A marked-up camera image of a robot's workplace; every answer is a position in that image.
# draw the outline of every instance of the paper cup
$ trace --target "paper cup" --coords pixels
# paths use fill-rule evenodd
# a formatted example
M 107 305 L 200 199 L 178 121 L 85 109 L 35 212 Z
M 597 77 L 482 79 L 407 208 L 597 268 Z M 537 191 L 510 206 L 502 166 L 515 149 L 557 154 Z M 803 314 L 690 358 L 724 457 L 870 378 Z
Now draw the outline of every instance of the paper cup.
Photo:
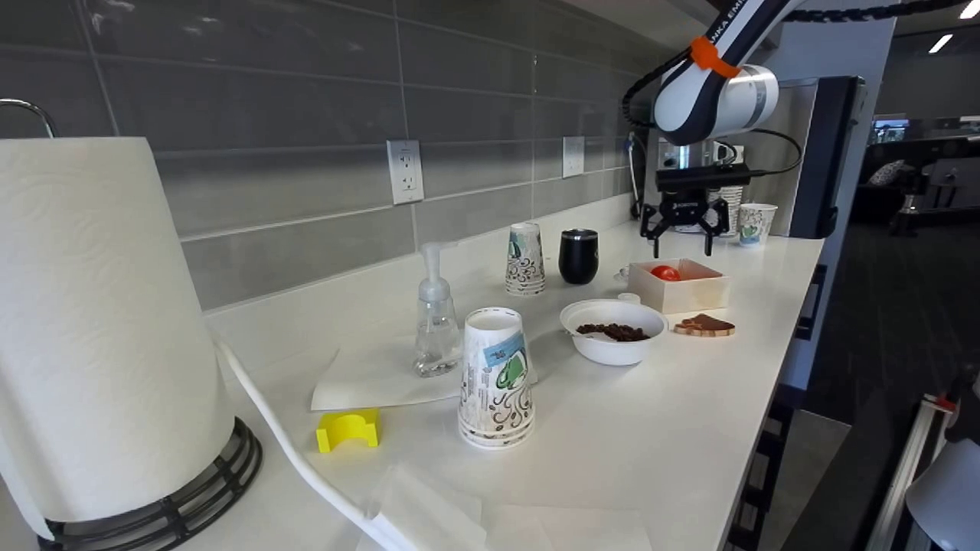
M 459 439 L 502 449 L 530 436 L 530 358 L 515 309 L 489 305 L 467 319 L 467 369 L 457 409 Z
M 766 245 L 771 229 L 774 206 L 768 201 L 741 201 L 737 206 L 737 243 Z
M 513 297 L 545 292 L 542 229 L 537 224 L 513 224 L 510 229 L 510 292 Z

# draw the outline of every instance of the cable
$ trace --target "cable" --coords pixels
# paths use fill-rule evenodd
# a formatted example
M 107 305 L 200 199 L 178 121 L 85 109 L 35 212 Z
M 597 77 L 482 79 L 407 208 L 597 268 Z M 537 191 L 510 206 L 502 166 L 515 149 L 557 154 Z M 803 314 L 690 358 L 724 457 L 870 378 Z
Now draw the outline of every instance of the cable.
M 902 17 L 916 11 L 939 11 L 950 5 L 962 5 L 966 0 L 909 0 L 909 3 L 883 3 L 868 10 L 797 10 L 785 21 L 803 25 L 838 25 L 838 21 L 878 21 L 878 17 Z M 713 10 L 728 10 L 732 0 L 710 0 Z
M 224 354 L 224 367 L 234 369 L 234 375 L 240 378 L 240 385 L 245 389 L 245 395 L 251 399 L 251 405 L 258 407 L 258 414 L 264 415 L 264 423 L 269 424 L 272 439 L 280 442 L 286 460 L 293 465 L 293 472 L 307 480 L 307 486 L 313 494 L 318 494 L 324 503 L 331 503 L 345 519 L 352 519 L 366 537 L 370 537 L 383 551 L 404 551 L 404 537 L 400 525 L 393 524 L 377 524 L 370 519 L 359 505 L 352 505 L 345 497 L 340 497 L 331 482 L 324 482 L 309 462 L 304 462 L 304 457 L 296 452 L 296 448 L 290 444 L 290 439 L 286 436 L 286 428 L 280 424 L 272 407 L 267 405 L 267 399 L 254 389 L 251 375 L 245 373 L 245 367 L 240 363 L 235 351 L 214 340 L 218 351 Z
M 797 158 L 786 166 L 786 168 L 774 168 L 774 171 L 763 171 L 763 168 L 754 168 L 750 174 L 754 178 L 766 178 L 766 174 L 786 174 L 786 171 L 797 171 L 797 166 L 803 161 L 803 148 L 794 135 L 785 135 L 785 130 L 774 130 L 774 129 L 750 129 L 754 135 L 771 135 L 771 139 L 782 139 L 794 148 Z
M 662 79 L 674 63 L 686 60 L 690 50 L 672 54 L 667 60 L 662 60 L 655 70 L 643 74 L 624 96 L 623 96 L 623 117 L 624 121 L 632 121 L 633 129 L 655 129 L 651 119 L 639 119 L 633 113 L 633 97 L 639 96 L 639 89 L 646 89 L 651 82 Z

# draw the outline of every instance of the white countertop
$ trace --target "white countertop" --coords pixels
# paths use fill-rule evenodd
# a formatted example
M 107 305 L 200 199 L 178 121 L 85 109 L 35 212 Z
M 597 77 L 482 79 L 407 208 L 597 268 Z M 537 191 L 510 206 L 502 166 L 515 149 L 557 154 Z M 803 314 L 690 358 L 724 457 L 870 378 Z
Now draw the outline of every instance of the white countertop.
M 624 267 L 632 256 L 651 260 L 651 249 L 623 249 L 613 263 Z M 705 260 L 701 240 L 665 237 L 662 260 L 677 256 Z M 532 385 L 532 439 L 502 452 L 482 452 L 457 439 L 457 402 L 383 409 L 379 449 L 313 449 L 309 389 L 337 348 L 337 340 L 324 337 L 337 320 L 318 314 L 340 293 L 359 292 L 307 287 L 272 304 L 212 312 L 210 320 L 254 369 L 316 472 L 362 505 L 377 500 L 394 468 L 426 472 L 439 486 L 482 505 L 489 547 L 707 551 L 724 541 L 819 256 L 820 243 L 799 240 L 771 240 L 761 251 L 721 245 L 705 263 L 728 278 L 724 319 L 737 323 L 735 337 L 665 333 L 655 354 L 638 367 L 588 363 L 561 333 L 561 305 L 597 287 L 553 285 L 545 297 L 520 304 L 542 378 Z M 487 304 L 495 292 L 457 304 Z M 362 328 L 362 337 L 343 333 L 340 343 L 370 345 L 393 323 L 411 328 L 411 299 L 393 304 L 390 312 L 331 312 Z M 264 442 L 267 465 L 248 497 L 188 547 L 355 547 L 362 537 L 304 486 L 258 414 L 241 399 L 234 405 Z M 3 503 L 0 524 L 0 541 L 17 541 Z

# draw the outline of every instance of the paper towel roll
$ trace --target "paper towel roll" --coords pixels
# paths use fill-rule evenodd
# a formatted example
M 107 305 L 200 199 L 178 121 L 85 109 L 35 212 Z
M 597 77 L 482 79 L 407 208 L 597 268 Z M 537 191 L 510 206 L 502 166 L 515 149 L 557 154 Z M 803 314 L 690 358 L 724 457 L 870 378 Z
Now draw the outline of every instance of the paper towel roll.
M 197 476 L 234 424 L 147 142 L 3 142 L 0 256 L 0 473 L 32 525 Z

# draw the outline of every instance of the black cord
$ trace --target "black cord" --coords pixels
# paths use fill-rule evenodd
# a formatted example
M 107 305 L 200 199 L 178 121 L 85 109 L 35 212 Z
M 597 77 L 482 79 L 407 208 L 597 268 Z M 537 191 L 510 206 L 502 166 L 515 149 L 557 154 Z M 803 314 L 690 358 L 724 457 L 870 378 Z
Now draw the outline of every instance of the black cord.
M 713 10 L 732 10 L 732 0 L 707 0 Z M 962 5 L 966 0 L 906 0 L 906 3 L 883 3 L 868 10 L 794 10 L 785 21 L 803 25 L 838 25 L 838 21 L 876 21 L 876 17 L 902 17 L 916 11 L 935 11 Z
M 655 70 L 643 74 L 624 96 L 623 96 L 623 117 L 624 121 L 632 121 L 633 129 L 655 129 L 651 119 L 639 119 L 633 109 L 633 97 L 639 96 L 639 89 L 654 86 L 655 79 L 662 79 L 674 63 L 686 60 L 690 50 L 677 53 L 674 58 L 662 60 Z
M 794 148 L 797 158 L 786 166 L 786 168 L 774 168 L 774 171 L 761 171 L 754 168 L 750 174 L 754 178 L 766 178 L 766 174 L 786 174 L 786 171 L 797 171 L 797 166 L 803 161 L 803 148 L 794 135 L 785 135 L 785 130 L 774 130 L 774 129 L 750 129 L 754 135 L 771 135 L 771 139 L 782 139 Z

